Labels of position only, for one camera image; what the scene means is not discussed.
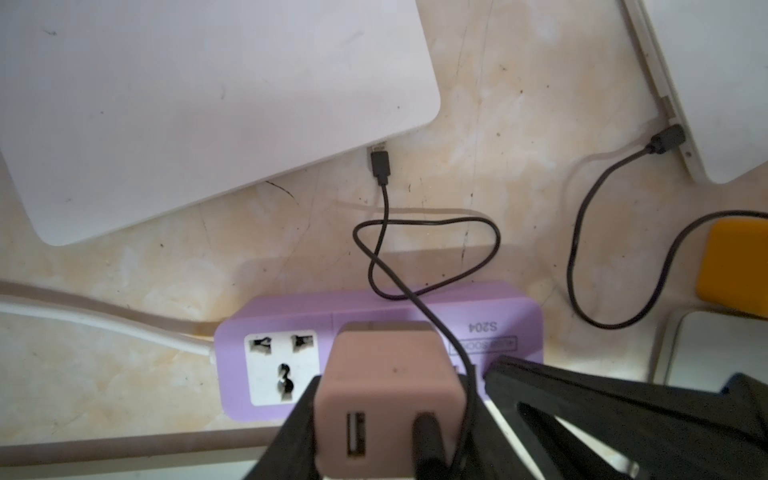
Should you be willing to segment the pink charger adapter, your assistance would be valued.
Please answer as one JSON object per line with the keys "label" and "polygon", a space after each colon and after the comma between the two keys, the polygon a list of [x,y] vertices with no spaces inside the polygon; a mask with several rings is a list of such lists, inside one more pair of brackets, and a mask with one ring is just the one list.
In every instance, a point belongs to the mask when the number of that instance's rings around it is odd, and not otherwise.
{"label": "pink charger adapter", "polygon": [[466,404],[430,323],[350,322],[333,342],[314,396],[316,467],[336,479],[444,478]]}

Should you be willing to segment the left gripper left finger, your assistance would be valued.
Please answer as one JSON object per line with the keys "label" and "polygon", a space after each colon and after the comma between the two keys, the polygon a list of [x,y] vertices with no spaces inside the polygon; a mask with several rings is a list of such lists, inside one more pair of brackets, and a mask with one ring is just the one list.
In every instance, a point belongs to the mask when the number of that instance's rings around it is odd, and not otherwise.
{"label": "left gripper left finger", "polygon": [[245,480],[318,480],[315,464],[314,398],[321,377],[315,376],[294,405],[271,444],[244,476]]}

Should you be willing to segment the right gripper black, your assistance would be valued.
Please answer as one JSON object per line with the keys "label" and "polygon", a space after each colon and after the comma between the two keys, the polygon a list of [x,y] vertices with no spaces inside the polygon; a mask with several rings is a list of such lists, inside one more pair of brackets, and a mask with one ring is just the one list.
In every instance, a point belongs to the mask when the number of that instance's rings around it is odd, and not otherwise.
{"label": "right gripper black", "polygon": [[576,427],[646,479],[766,479],[767,385],[734,374],[717,393],[598,377],[502,356],[485,391],[548,479],[622,479]]}

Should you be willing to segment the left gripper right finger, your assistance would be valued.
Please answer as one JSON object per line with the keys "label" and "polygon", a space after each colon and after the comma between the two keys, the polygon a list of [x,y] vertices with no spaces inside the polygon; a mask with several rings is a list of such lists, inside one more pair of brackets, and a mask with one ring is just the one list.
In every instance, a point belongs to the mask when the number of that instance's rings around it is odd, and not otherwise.
{"label": "left gripper right finger", "polygon": [[462,479],[527,479],[528,468],[478,394],[475,416],[465,450]]}

